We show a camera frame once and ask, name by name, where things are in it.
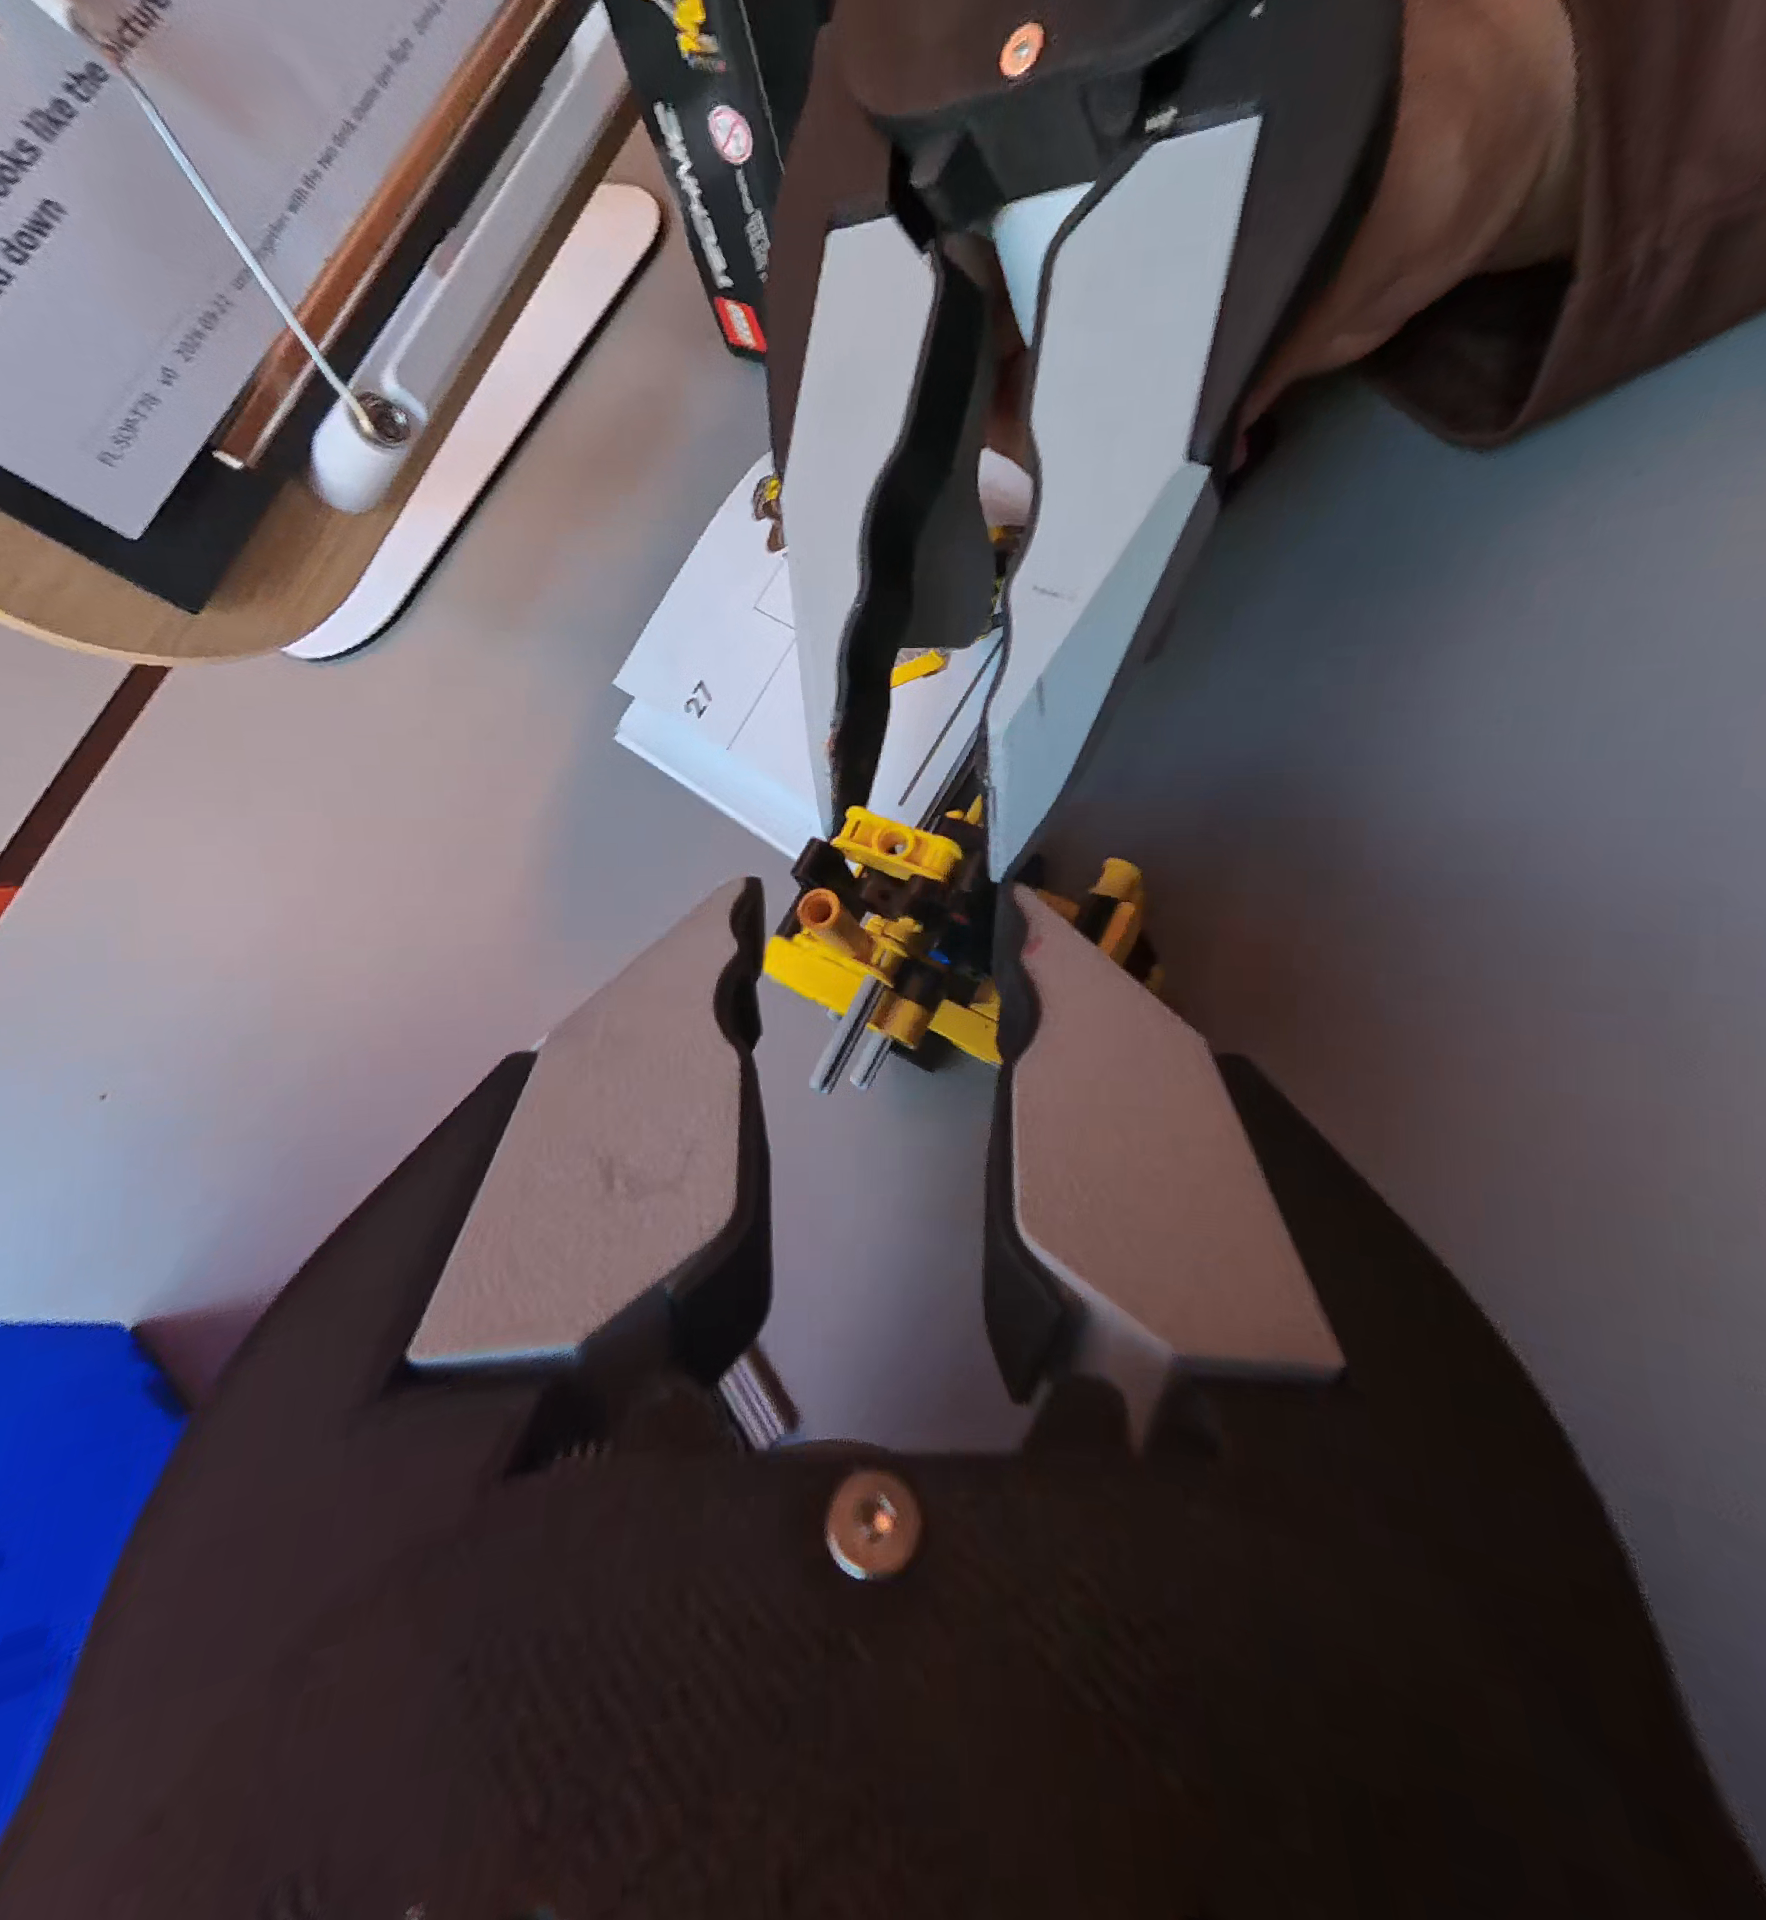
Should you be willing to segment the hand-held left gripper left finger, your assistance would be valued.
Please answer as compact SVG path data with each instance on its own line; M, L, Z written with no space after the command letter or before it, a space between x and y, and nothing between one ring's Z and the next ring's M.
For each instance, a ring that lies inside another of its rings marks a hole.
M409 1366L722 1381L772 1311L772 1146L755 1072L767 897L717 889L534 1050L409 1340Z

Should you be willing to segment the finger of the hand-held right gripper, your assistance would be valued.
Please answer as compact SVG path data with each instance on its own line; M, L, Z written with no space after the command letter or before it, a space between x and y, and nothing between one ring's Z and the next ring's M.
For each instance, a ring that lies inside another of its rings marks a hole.
M822 248L789 447L793 643L822 828L868 804L901 652L967 652L993 619L978 456L993 295L901 224Z
M993 221L1031 347L1034 511L986 707L993 877L1065 797L1210 467L1191 456L1263 116L1171 134L1109 186Z

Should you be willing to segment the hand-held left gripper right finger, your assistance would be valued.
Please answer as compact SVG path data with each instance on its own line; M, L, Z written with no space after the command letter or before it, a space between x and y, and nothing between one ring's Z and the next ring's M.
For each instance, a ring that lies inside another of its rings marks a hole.
M993 981L983 1317L1009 1400L1090 1381L1142 1453L1207 1384L1345 1381L1207 1037L1028 884L999 895Z

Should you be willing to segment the yellow black lego model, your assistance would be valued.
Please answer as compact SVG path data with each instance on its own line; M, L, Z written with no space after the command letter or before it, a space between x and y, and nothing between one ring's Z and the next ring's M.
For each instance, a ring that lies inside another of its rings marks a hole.
M999 1069L996 889L986 797L940 804L921 828L851 806L793 865L797 902L766 973L833 1018L810 1087L868 1091L889 1062Z

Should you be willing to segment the person's right forearm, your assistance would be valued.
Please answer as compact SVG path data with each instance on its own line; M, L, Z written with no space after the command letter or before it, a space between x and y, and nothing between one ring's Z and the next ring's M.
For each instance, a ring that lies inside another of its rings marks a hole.
M1451 447L1495 448L1766 310L1766 5L1569 5L1578 236L1481 274L1368 358Z

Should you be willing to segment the black lego box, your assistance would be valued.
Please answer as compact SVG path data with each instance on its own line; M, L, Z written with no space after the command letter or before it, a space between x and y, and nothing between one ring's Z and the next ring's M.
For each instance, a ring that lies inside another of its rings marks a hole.
M767 358L772 228L830 5L610 5L727 347Z

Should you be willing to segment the lego instruction booklet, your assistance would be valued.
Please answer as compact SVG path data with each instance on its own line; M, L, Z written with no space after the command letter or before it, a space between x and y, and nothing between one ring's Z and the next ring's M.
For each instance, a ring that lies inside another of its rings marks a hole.
M618 746L797 856L822 835L791 624L791 563L767 550L755 491L762 456L719 506L632 648ZM999 632L896 688L873 815L925 823L967 767L999 667Z

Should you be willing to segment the person's right hand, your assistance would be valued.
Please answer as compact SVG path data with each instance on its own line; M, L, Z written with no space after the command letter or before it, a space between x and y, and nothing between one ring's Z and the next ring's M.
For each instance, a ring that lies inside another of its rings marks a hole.
M1578 50L1566 5L1410 5L1400 113L1345 264L1244 405L1252 431L1309 379L1352 367L1460 283L1574 248Z

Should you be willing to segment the white metal stand base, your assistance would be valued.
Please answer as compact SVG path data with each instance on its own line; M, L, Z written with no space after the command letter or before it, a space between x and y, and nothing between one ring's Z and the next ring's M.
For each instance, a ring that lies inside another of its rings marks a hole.
M345 603L282 654L342 662L385 638L463 538L663 239L661 203L601 184L524 300Z

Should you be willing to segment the blue plastic bin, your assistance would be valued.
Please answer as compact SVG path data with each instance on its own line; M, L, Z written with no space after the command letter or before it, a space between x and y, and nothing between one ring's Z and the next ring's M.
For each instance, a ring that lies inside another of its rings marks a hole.
M0 1836L182 1426L134 1332L0 1325Z

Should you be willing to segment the wooden book stand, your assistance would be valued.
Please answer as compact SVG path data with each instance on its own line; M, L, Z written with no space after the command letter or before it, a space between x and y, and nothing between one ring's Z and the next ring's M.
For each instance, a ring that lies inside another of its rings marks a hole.
M182 667L282 652L366 576L628 134L601 5L501 5L370 210L290 302L159 107L143 113L233 239L279 332L143 538L0 470L0 624Z

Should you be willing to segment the printed paper sheet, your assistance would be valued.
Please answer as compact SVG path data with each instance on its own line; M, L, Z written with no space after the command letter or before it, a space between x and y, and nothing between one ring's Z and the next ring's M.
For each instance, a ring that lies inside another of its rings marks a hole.
M0 5L0 470L143 538L498 9Z

